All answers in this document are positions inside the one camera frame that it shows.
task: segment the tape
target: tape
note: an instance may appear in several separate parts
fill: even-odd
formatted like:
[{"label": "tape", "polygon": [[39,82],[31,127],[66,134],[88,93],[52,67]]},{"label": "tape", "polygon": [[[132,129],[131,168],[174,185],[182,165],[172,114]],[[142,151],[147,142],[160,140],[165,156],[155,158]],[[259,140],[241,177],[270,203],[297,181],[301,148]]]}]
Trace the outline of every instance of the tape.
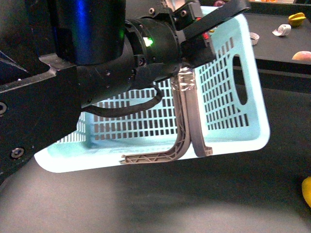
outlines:
[{"label": "tape", "polygon": [[249,36],[251,38],[252,45],[256,45],[260,36],[256,33],[249,33]]},{"label": "tape", "polygon": [[292,27],[289,24],[282,24],[278,29],[275,29],[272,33],[276,36],[285,36],[288,35],[292,30]]}]

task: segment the black cylinder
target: black cylinder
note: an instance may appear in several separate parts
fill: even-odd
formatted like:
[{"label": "black cylinder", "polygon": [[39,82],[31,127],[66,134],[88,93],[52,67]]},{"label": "black cylinder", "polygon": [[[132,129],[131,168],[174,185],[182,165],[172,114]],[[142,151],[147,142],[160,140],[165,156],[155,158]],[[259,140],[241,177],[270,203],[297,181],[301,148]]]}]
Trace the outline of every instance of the black cylinder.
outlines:
[{"label": "black cylinder", "polygon": [[124,42],[123,54],[118,59],[101,65],[77,67],[82,108],[123,93],[133,84],[134,55],[127,38]]},{"label": "black cylinder", "polygon": [[59,57],[95,65],[122,55],[125,0],[49,0],[49,9]]}]

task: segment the yellow object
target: yellow object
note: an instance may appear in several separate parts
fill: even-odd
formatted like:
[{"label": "yellow object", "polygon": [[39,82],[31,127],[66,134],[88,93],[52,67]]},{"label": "yellow object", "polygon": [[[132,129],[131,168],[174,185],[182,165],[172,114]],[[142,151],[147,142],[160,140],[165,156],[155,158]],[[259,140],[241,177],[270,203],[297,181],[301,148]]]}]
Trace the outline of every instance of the yellow object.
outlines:
[{"label": "yellow object", "polygon": [[302,22],[306,19],[305,14],[300,12],[288,17],[288,23],[292,27],[298,27],[302,24]]},{"label": "yellow object", "polygon": [[306,178],[302,182],[302,195],[306,203],[311,207],[311,177]]}]

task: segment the light blue plastic basket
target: light blue plastic basket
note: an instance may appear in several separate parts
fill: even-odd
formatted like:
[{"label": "light blue plastic basket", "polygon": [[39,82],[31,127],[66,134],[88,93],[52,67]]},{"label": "light blue plastic basket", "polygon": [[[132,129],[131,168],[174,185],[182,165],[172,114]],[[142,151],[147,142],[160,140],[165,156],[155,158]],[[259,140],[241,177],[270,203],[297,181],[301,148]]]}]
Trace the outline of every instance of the light blue plastic basket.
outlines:
[{"label": "light blue plastic basket", "polygon": [[[206,15],[216,8],[202,9]],[[270,128],[245,17],[238,15],[218,26],[211,38],[217,58],[195,70],[201,127],[197,121],[190,122],[196,126],[191,127],[195,131],[191,132],[191,139],[200,140],[198,135],[202,132],[201,145],[212,148],[213,155],[261,149],[269,140]],[[241,61],[245,104],[238,96],[244,87],[237,86],[234,80],[235,55]]]},{"label": "light blue plastic basket", "polygon": [[[203,7],[207,14],[213,7]],[[262,148],[270,130],[246,19],[239,15],[212,34],[217,59],[195,70],[197,90],[172,91],[159,84],[162,103],[121,118],[82,113],[77,131],[35,155],[46,170],[66,172],[125,163],[168,162],[190,145],[198,156]],[[242,105],[233,78],[233,56],[241,58],[248,102]],[[148,101],[154,90],[130,91],[100,102],[118,108]],[[193,148],[182,157],[195,158]]]}]

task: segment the black metal bracket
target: black metal bracket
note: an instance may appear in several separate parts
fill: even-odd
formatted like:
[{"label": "black metal bracket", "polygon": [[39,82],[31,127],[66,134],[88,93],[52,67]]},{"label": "black metal bracket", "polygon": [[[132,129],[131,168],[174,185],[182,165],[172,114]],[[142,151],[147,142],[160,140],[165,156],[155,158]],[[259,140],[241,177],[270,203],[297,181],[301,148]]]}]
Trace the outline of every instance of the black metal bracket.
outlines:
[{"label": "black metal bracket", "polygon": [[50,70],[0,86],[0,178],[76,130],[81,113],[76,66],[42,57]]}]

